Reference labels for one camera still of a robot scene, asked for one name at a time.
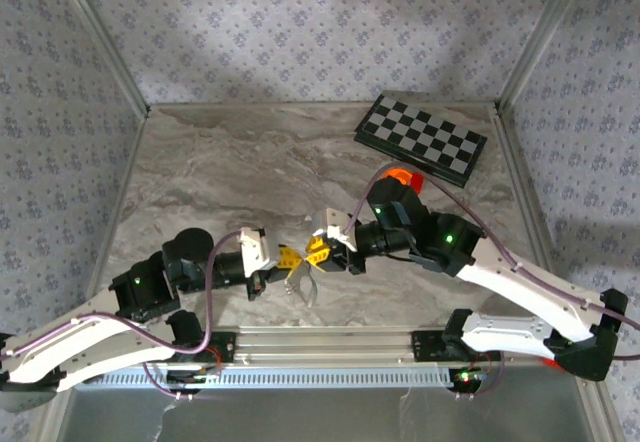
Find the aluminium table side rail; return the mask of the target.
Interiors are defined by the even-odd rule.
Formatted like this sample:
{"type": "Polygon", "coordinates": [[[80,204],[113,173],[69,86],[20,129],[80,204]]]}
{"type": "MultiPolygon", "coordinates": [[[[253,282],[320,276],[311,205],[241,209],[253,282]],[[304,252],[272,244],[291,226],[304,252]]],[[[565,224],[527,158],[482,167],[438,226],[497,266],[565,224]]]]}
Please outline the aluminium table side rail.
{"type": "Polygon", "coordinates": [[[145,130],[148,117],[149,117],[149,113],[146,113],[142,115],[141,118],[139,119],[135,138],[131,145],[131,149],[126,161],[124,172],[120,180],[119,190],[115,198],[114,205],[112,207],[109,222],[106,227],[105,237],[102,241],[100,250],[98,252],[96,264],[91,274],[88,288],[85,292],[86,301],[88,301],[90,298],[95,296],[100,290],[101,280],[105,271],[106,264],[108,262],[113,240],[114,240],[117,227],[119,225],[120,218],[123,212],[124,202],[126,199],[130,180],[132,177],[132,171],[136,162],[141,140],[144,135],[144,130],[145,130]]]}
{"type": "Polygon", "coordinates": [[[517,134],[501,117],[495,106],[490,105],[488,110],[511,178],[514,197],[533,253],[533,261],[549,272],[556,272],[551,237],[517,134]]]}

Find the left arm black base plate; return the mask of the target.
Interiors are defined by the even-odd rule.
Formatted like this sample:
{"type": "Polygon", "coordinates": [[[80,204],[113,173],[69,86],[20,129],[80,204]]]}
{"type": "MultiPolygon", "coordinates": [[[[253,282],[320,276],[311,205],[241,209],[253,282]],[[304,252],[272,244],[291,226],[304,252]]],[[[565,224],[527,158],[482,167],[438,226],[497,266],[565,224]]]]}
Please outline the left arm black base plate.
{"type": "Polygon", "coordinates": [[[233,331],[214,331],[208,346],[197,354],[177,353],[174,361],[202,363],[231,363],[236,348],[237,333],[233,331]]]}

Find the silver carabiner keyring with chain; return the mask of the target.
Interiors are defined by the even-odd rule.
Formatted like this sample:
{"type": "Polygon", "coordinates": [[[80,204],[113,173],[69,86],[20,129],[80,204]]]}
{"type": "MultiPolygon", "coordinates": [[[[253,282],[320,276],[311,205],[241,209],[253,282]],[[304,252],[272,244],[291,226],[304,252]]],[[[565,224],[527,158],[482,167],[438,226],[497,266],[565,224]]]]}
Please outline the silver carabiner keyring with chain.
{"type": "Polygon", "coordinates": [[[311,265],[303,262],[285,278],[285,292],[297,296],[307,308],[312,308],[318,297],[318,285],[311,271],[311,265]]]}

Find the aluminium frame post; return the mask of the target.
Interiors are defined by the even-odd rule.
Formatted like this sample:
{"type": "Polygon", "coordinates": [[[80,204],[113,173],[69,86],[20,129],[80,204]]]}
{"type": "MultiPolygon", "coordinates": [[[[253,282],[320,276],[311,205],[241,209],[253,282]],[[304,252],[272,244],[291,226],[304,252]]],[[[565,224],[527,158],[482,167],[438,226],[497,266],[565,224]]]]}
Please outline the aluminium frame post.
{"type": "Polygon", "coordinates": [[[525,88],[534,68],[574,0],[547,0],[523,51],[497,99],[499,115],[508,113],[525,88]]]}

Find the black grey folded chessboard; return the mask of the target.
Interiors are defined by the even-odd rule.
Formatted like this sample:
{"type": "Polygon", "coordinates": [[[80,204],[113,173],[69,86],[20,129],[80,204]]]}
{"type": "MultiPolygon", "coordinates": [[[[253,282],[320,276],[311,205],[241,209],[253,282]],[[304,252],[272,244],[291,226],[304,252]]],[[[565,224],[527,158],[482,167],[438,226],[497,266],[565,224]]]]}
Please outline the black grey folded chessboard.
{"type": "Polygon", "coordinates": [[[375,100],[354,140],[460,188],[487,142],[477,132],[387,95],[375,100]]]}

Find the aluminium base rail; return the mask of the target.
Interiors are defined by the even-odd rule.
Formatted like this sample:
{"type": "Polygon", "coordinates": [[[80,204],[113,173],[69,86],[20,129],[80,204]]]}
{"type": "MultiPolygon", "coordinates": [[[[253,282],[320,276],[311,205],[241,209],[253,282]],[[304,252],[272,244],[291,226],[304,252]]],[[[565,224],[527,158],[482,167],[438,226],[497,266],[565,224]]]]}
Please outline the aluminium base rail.
{"type": "MultiPolygon", "coordinates": [[[[237,333],[233,361],[222,367],[391,367],[445,365],[466,367],[465,362],[415,362],[411,333],[416,330],[444,330],[432,327],[222,327],[214,331],[237,333]]],[[[527,361],[547,358],[560,366],[581,366],[581,357],[591,360],[589,351],[597,336],[588,331],[587,339],[566,338],[557,329],[538,322],[522,328],[500,327],[492,320],[487,328],[478,324],[462,329],[462,342],[479,352],[499,351],[501,360],[514,356],[527,361]]],[[[194,370],[196,362],[170,362],[158,352],[147,361],[159,367],[173,365],[177,370],[194,370]]],[[[499,362],[477,362],[478,366],[497,367],[499,362]]]]}

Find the grey metal sheet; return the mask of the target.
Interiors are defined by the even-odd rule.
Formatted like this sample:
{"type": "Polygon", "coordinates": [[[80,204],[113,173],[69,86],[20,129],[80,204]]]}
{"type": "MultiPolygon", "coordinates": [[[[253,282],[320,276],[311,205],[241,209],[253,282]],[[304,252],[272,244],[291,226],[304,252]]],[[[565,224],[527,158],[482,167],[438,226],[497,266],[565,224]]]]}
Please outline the grey metal sheet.
{"type": "Polygon", "coordinates": [[[56,442],[595,442],[571,395],[501,386],[223,390],[172,402],[155,390],[76,393],[56,442]]]}

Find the aluminium table back rail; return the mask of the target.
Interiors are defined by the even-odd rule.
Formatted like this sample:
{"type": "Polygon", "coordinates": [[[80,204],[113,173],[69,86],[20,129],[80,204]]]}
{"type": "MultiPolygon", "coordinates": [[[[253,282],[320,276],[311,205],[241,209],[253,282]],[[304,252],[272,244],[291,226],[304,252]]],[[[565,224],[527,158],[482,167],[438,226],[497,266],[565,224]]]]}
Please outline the aluminium table back rail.
{"type": "MultiPolygon", "coordinates": [[[[239,110],[239,109],[309,109],[309,108],[369,108],[372,101],[314,101],[314,102],[263,102],[263,103],[157,103],[152,104],[148,112],[153,111],[197,111],[197,110],[239,110]]],[[[419,108],[480,108],[496,105],[492,100],[435,100],[411,101],[408,105],[419,108]]]]}

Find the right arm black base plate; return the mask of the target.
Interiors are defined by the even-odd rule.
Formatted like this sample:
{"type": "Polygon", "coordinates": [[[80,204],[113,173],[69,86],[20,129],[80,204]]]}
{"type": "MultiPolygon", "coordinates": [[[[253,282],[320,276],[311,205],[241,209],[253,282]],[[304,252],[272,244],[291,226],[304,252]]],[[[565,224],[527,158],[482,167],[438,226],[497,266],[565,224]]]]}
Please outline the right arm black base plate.
{"type": "Polygon", "coordinates": [[[416,330],[411,333],[415,362],[499,362],[499,351],[477,352],[457,339],[449,339],[443,330],[416,330]]]}

